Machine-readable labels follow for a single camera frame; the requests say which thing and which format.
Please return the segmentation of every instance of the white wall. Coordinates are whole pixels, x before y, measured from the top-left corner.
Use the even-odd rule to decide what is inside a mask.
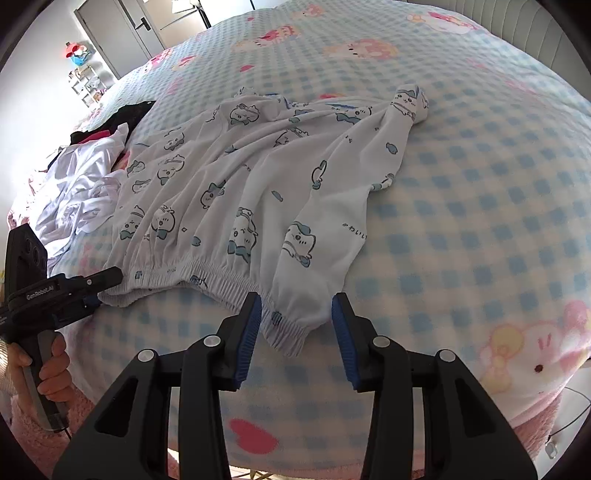
[[[30,165],[58,145],[69,145],[73,125],[88,109],[68,87],[74,64],[66,42],[87,40],[73,11],[83,0],[54,0],[37,17],[0,72],[0,264],[4,267],[6,214]],[[104,82],[113,77],[95,53],[91,64]]]

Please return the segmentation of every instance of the wall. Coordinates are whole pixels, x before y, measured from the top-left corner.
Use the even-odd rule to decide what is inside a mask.
[[[87,40],[73,11],[83,0],[54,0],[37,17],[0,72],[0,262],[4,266],[6,214],[31,165],[69,144],[72,126],[88,109],[68,87],[73,63],[66,42]],[[113,77],[98,54],[91,63],[108,85]]]
[[[166,48],[182,43],[205,30],[205,25],[203,25],[203,20],[201,20],[198,12],[160,30],[163,26],[182,17],[187,12],[174,14],[171,0],[148,0],[145,3],[139,0],[139,3],[148,14],[151,25],[159,30],[160,37]]]

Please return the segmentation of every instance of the finger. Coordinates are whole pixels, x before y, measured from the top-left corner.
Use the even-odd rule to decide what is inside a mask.
[[[51,354],[53,356],[60,356],[66,351],[66,340],[60,332],[56,332],[56,337],[51,344]]]
[[[51,395],[72,385],[72,376],[66,370],[56,377],[48,378],[39,384],[37,391],[41,395]]]
[[[46,395],[46,397],[51,401],[60,401],[70,404],[74,401],[74,389],[72,387],[66,387],[59,392]]]
[[[8,345],[8,365],[12,367],[28,367],[31,365],[31,357],[27,355],[25,350],[17,343],[10,343]]]
[[[70,365],[70,357],[67,353],[62,352],[60,356],[52,356],[47,362],[43,364],[39,371],[39,378],[47,380],[51,377],[57,377]]]

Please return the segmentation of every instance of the bed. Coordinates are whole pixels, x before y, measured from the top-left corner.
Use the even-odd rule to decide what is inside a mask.
[[[311,102],[388,99],[412,82],[429,117],[411,131],[395,186],[369,197],[368,238],[344,291],[379,334],[409,350],[457,352],[518,427],[556,406],[591,345],[591,110],[549,68],[437,7],[291,0],[165,50],[112,87],[85,128],[156,100],[127,143],[130,162],[149,135],[242,86]],[[100,270],[112,242],[107,221],[51,273]],[[74,381],[96,402],[139,350],[187,348],[229,314],[189,288],[102,306],[64,331]],[[330,322],[295,358],[259,338],[247,381],[220,402],[231,464],[358,477],[372,396],[347,382]],[[415,404],[418,469],[419,395]],[[177,407],[173,394],[173,448]]]

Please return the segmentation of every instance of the cable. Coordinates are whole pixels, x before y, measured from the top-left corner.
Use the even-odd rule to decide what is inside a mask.
[[[557,433],[562,432],[564,429],[569,428],[574,422],[576,422],[579,418],[581,418],[583,415],[585,415],[585,413],[588,411],[588,409],[591,408],[591,398],[589,398],[587,395],[585,395],[584,393],[575,390],[574,388],[570,388],[570,387],[565,387],[565,390],[570,390],[571,392],[575,392],[578,393],[579,395],[581,395],[582,397],[585,397],[587,399],[587,401],[589,402],[589,405],[587,405],[587,408],[585,408],[573,421],[571,421],[568,425],[565,425],[564,427],[562,427],[560,430],[557,430],[554,433],[551,433],[550,435],[548,435],[548,439],[546,440],[546,443],[548,443],[550,441],[550,439],[556,435]]]

